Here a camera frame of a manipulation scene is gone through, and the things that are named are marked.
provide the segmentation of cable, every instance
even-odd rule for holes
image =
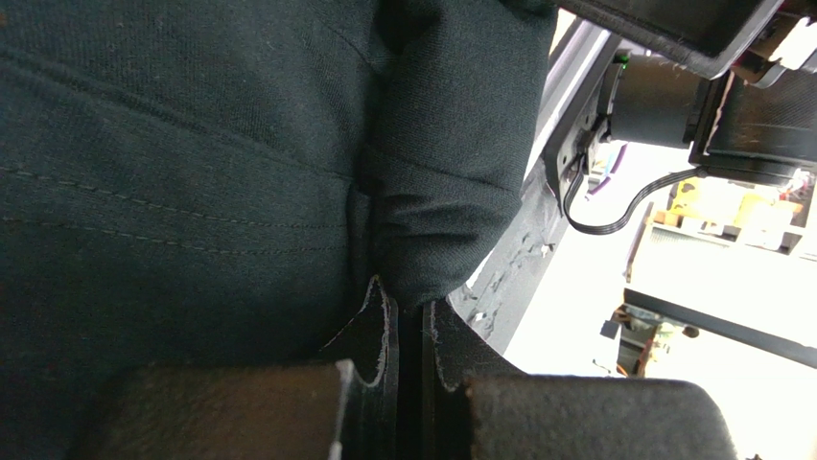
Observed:
[[[586,158],[577,158],[577,164],[579,165],[578,173],[576,177],[573,179],[571,186],[568,189],[567,194],[565,195],[565,203],[562,209],[565,210],[565,217],[568,219],[568,222],[571,223],[571,226],[578,230],[581,233],[585,233],[588,235],[610,235],[616,233],[618,230],[621,230],[627,225],[627,222],[630,221],[632,218],[633,213],[636,212],[636,208],[639,206],[645,198],[652,195],[655,192],[658,192],[664,187],[668,187],[673,185],[677,182],[681,182],[682,180],[687,180],[695,176],[703,176],[705,175],[705,170],[701,167],[686,170],[681,172],[674,172],[672,174],[668,174],[658,180],[651,182],[649,185],[641,189],[640,192],[633,197],[633,200],[630,201],[630,205],[627,206],[627,210],[624,212],[624,215],[616,220],[613,223],[608,223],[607,225],[585,225],[583,223],[577,222],[573,220],[571,217],[571,205],[573,204],[573,200],[578,193],[578,189],[581,186],[582,181],[584,180],[583,175],[581,174],[581,164]]]

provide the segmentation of black beam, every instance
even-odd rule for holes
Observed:
[[[812,347],[690,310],[633,289],[624,290],[624,303],[817,369],[817,349]]]

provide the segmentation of dark green cloth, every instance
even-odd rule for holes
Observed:
[[[372,273],[463,283],[518,208],[523,3],[0,3],[0,458],[59,457],[131,366],[306,357]]]

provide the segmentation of purple cable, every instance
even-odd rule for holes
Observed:
[[[619,166],[621,166],[621,160],[624,159],[624,154],[627,152],[627,146],[629,146],[629,144],[624,144],[621,146],[621,149],[619,149],[619,156],[616,157],[616,162],[613,163],[613,168],[610,170],[610,173],[607,174],[607,177],[604,177],[598,186],[590,190],[587,195],[595,196],[595,194],[601,192],[601,189],[603,189],[605,185],[610,183],[610,180],[613,178],[613,174],[615,174],[616,171],[619,170]]]

